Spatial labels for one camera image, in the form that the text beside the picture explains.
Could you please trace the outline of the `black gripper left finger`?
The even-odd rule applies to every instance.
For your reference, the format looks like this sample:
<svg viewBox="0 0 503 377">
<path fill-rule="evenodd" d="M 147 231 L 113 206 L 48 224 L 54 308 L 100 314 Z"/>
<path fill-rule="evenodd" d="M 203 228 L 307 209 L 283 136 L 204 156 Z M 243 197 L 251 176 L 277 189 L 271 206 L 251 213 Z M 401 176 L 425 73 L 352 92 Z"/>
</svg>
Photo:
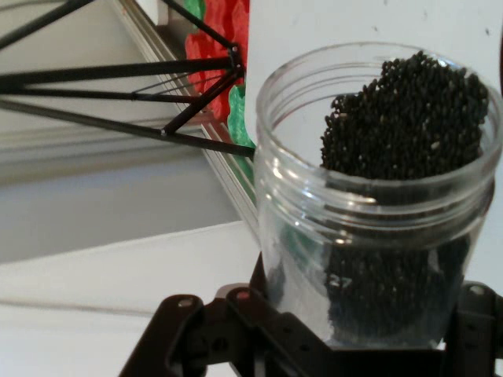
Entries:
<svg viewBox="0 0 503 377">
<path fill-rule="evenodd" d="M 264 297 L 259 259 L 250 284 L 208 304 L 173 295 L 158 306 L 121 376 L 204 376 L 230 364 L 239 376 L 336 376 L 332 351 L 290 313 Z"/>
</svg>

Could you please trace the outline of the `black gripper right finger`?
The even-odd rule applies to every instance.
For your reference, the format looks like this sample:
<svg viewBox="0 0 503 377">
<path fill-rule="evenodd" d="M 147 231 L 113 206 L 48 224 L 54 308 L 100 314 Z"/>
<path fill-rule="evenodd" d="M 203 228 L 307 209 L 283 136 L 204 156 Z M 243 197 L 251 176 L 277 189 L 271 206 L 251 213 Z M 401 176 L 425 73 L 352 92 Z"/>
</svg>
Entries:
<svg viewBox="0 0 503 377">
<path fill-rule="evenodd" d="M 502 296 L 485 284 L 464 283 L 445 342 L 445 376 L 496 376 L 496 361 L 502 359 Z"/>
</svg>

